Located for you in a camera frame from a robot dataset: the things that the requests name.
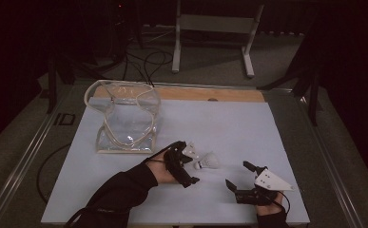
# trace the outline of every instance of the white table surface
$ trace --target white table surface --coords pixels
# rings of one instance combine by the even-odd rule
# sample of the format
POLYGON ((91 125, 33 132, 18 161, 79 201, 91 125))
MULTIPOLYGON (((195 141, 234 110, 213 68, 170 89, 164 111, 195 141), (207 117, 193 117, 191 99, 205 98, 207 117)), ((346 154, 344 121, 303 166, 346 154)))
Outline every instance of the white table surface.
MULTIPOLYGON (((189 175, 201 179, 183 188, 164 184, 149 191, 147 200, 133 208, 130 224, 254 224, 255 209, 237 204, 225 179, 239 189, 251 189, 255 174, 242 166, 249 161, 267 166, 296 187, 286 191, 291 210, 290 224, 307 223, 296 179, 267 103, 200 102, 162 100, 157 151, 176 141, 194 142, 197 153, 213 151, 220 169, 196 170, 185 165, 189 175)), ((95 139, 103 116, 86 109, 59 178, 42 217, 44 223, 65 223, 85 207, 94 192, 119 171, 126 171, 149 155, 95 153, 95 139)), ((285 199, 283 206, 288 207, 285 199)))

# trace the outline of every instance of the metal frame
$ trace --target metal frame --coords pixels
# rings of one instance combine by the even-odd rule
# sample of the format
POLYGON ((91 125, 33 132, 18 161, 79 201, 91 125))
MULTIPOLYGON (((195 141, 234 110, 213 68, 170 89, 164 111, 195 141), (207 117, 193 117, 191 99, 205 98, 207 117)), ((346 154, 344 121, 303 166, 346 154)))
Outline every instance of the metal frame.
POLYGON ((0 218, 6 212, 6 209, 8 208, 12 198, 14 197, 15 192, 23 181, 23 178, 26 176, 30 165, 34 161, 35 155, 38 153, 43 141, 45 140, 48 132, 53 126, 57 109, 69 93, 69 89, 67 91, 61 91, 61 93, 59 94, 59 103, 55 103, 51 112, 47 113, 47 116, 42 121, 39 129, 31 140, 29 147, 24 152, 23 157, 11 171, 8 179, 6 180, 2 190, 0 191, 0 218))
POLYGON ((181 14, 181 0, 177 0, 175 48, 172 61, 172 72, 178 73, 180 71, 182 29, 236 32, 249 34, 249 39, 246 43, 246 46, 242 47, 242 57, 246 69, 246 76, 253 78, 255 76, 255 73, 254 68, 252 67, 251 57, 249 56, 249 51, 252 47, 252 43, 254 42, 263 7, 264 5, 259 5, 256 15, 252 18, 204 16, 181 14))
POLYGON ((320 130, 316 125, 310 122, 310 116, 308 115, 308 111, 306 111, 309 108, 307 107, 308 104, 305 98, 302 97, 300 100, 298 100, 298 103, 304 120, 308 122, 307 126, 309 127, 311 134, 318 143, 326 174, 328 175, 329 181, 331 181, 332 183, 332 188, 334 189, 335 194, 338 197, 339 205, 343 210, 347 222, 352 228, 364 227, 356 206, 354 205, 350 197, 349 191, 347 190, 347 187, 345 186, 343 180, 341 179, 339 171, 336 168, 335 162, 332 159, 332 155, 329 149, 326 147, 325 142, 323 141, 320 130))

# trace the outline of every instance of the wire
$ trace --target wire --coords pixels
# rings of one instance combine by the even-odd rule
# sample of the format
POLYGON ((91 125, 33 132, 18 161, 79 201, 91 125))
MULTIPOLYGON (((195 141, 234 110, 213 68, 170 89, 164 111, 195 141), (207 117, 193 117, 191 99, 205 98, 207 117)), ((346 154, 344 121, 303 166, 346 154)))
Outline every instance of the wire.
POLYGON ((286 197, 286 196, 283 194, 283 192, 278 192, 278 193, 282 194, 282 195, 285 197, 285 199, 287 200, 288 209, 287 209, 287 212, 286 212, 285 214, 288 214, 288 213, 290 212, 290 200, 288 199, 288 197, 286 197))
POLYGON ((136 68, 136 70, 139 72, 140 76, 141 76, 141 80, 147 82, 149 84, 149 82, 147 81, 145 75, 142 72, 142 68, 140 66, 140 64, 132 62, 132 61, 128 61, 126 62, 127 64, 131 64, 134 68, 136 68))
POLYGON ((143 72, 141 71, 141 68, 139 67, 139 68, 137 68, 136 67, 136 69, 138 69, 138 71, 140 72, 140 74, 141 74, 141 76, 142 76, 142 78, 145 78, 145 80, 150 84, 150 85, 152 85, 152 86, 154 86, 154 84, 152 83, 152 80, 151 80, 151 77, 153 76, 153 74, 157 71, 157 70, 159 70, 163 65, 167 65, 167 64, 170 64, 171 62, 172 62, 172 60, 173 60, 173 58, 172 58, 172 54, 171 53, 169 53, 169 52, 166 52, 166 51, 164 51, 164 50, 162 50, 162 49, 159 49, 159 48, 155 48, 155 47, 150 47, 149 49, 155 49, 156 51, 154 51, 154 52, 152 52, 152 53, 150 53, 150 54, 148 54, 144 59, 142 58, 142 57, 139 57, 139 56, 136 56, 136 55, 134 55, 134 54, 131 54, 131 53, 129 53, 129 52, 127 52, 126 53, 126 55, 129 55, 129 56, 131 56, 131 57, 134 57, 134 58, 136 58, 136 59, 139 59, 139 60, 142 60, 143 61, 143 65, 144 65, 144 72, 145 72, 145 74, 143 74, 143 72), (154 56, 154 55, 156 55, 156 54, 162 54, 163 55, 163 60, 160 62, 160 63, 156 63, 156 62, 153 62, 153 61, 149 61, 149 58, 150 57, 152 57, 152 56, 154 56), (157 66, 153 71, 151 71, 150 73, 148 72, 148 70, 147 70, 147 66, 148 66, 148 64, 151 64, 151 65, 155 65, 155 66, 157 66))
POLYGON ((170 31, 167 31, 167 32, 163 32, 163 34, 161 34, 161 35, 159 35, 159 36, 156 36, 156 37, 154 37, 154 38, 152 38, 152 39, 150 39, 150 40, 143 41, 143 43, 149 43, 149 42, 155 41, 155 40, 160 39, 160 38, 162 38, 162 37, 164 37, 164 36, 166 36, 166 35, 168 35, 168 34, 170 34, 170 33, 174 32, 174 31, 175 31, 175 29, 170 30, 170 31))
POLYGON ((40 179, 41 179, 41 173, 42 173, 42 169, 44 168, 45 164, 48 162, 48 160, 55 154, 57 154, 59 151, 62 151, 63 149, 67 148, 68 146, 71 145, 71 142, 68 144, 65 144, 63 146, 61 146, 60 148, 56 149, 55 151, 53 151, 51 154, 49 154, 49 156, 47 156, 44 160, 44 162, 42 162, 41 166, 38 169, 38 173, 37 173, 37 177, 36 177, 36 189, 38 191, 39 196, 41 197, 41 199, 44 201, 45 204, 48 204, 48 199, 44 196, 44 194, 42 193, 41 190, 41 186, 40 186, 40 179))

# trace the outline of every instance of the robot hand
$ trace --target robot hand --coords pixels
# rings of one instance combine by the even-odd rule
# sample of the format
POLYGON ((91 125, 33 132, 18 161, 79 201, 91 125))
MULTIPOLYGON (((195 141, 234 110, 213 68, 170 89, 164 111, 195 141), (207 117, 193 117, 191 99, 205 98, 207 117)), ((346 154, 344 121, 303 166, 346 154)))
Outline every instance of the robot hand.
POLYGON ((185 149, 186 142, 177 141, 162 149, 157 154, 145 159, 143 162, 152 161, 154 157, 166 151, 164 153, 164 163, 166 170, 171 173, 171 175, 175 178, 175 180, 177 180, 178 183, 186 188, 191 184, 195 184, 196 182, 198 182, 199 179, 190 177, 184 170, 184 165, 188 162, 192 162, 193 159, 191 157, 195 156, 185 149))
POLYGON ((225 180, 225 184, 236 197, 237 203, 252 205, 269 205, 274 202, 278 191, 293 190, 293 187, 286 181, 282 180, 267 167, 258 167, 248 161, 243 162, 243 166, 252 172, 257 173, 255 179, 255 188, 252 190, 238 190, 237 186, 229 180, 225 180))

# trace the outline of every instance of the sleeve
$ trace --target sleeve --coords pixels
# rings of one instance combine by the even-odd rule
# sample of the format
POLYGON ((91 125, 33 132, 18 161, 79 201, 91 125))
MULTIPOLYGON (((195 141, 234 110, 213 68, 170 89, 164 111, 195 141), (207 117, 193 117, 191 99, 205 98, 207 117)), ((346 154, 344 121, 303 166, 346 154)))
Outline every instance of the sleeve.
POLYGON ((258 224, 260 228, 288 228, 285 222, 287 215, 284 211, 267 216, 258 216, 258 224))
POLYGON ((107 180, 65 225, 70 227, 127 227, 130 209, 142 204, 148 191, 157 186, 153 173, 141 163, 107 180))

